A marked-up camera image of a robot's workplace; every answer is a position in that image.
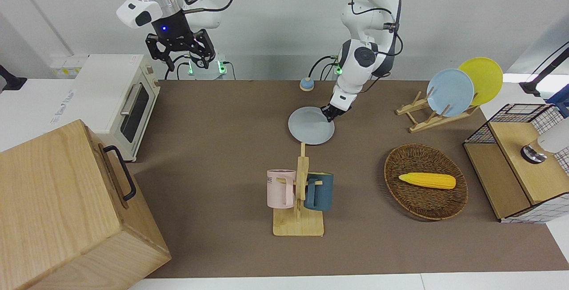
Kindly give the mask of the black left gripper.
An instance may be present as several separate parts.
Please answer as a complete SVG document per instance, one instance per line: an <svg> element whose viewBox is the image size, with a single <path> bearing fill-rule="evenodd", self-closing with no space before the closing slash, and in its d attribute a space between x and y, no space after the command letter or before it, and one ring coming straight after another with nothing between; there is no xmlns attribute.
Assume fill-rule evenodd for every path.
<svg viewBox="0 0 569 290"><path fill-rule="evenodd" d="M333 122L339 116L343 115L345 112L350 111L352 107L350 106L348 110L342 110L330 103L322 107L322 114L326 117L327 122Z"/></svg>

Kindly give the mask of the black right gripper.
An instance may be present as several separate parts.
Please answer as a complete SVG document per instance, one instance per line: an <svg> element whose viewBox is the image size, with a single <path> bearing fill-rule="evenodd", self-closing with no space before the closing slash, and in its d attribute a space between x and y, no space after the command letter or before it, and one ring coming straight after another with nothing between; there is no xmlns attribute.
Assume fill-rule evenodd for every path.
<svg viewBox="0 0 569 290"><path fill-rule="evenodd" d="M167 18L158 19L151 23L155 33L146 36L146 45L150 56L160 60L174 71L174 63L170 57L171 52L189 51L190 59L197 67L208 69L215 59L215 47L206 30L193 32L187 23L185 14L179 11Z"/></svg>

